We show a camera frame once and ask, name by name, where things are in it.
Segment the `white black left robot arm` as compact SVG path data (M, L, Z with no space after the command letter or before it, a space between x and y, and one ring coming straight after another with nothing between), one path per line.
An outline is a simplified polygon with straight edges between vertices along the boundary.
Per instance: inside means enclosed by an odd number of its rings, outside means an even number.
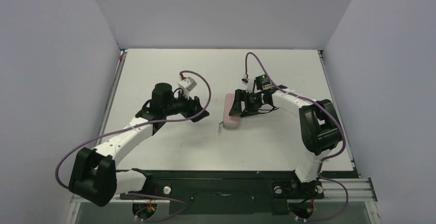
M190 89L179 85L175 95L168 83L155 85L151 99L118 134L93 148L80 149L68 183L70 192L102 207L118 194L147 191L152 175L144 170L119 170L118 164L140 143L155 135L169 116L182 115L183 121L198 122L209 116L199 97L190 97Z

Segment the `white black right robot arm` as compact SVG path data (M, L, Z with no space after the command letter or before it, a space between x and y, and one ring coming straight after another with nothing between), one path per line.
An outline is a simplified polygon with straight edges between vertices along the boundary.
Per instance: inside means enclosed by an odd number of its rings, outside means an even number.
M297 165L288 185L275 185L275 194L288 194L295 198L321 193L317 185L322 165L329 153L343 140L333 103L313 100L293 93L284 85L276 86L266 75L245 78L245 89L237 89L225 96L222 126L236 129L241 119L266 114L263 105L272 110L282 109L300 121L301 139L305 156Z

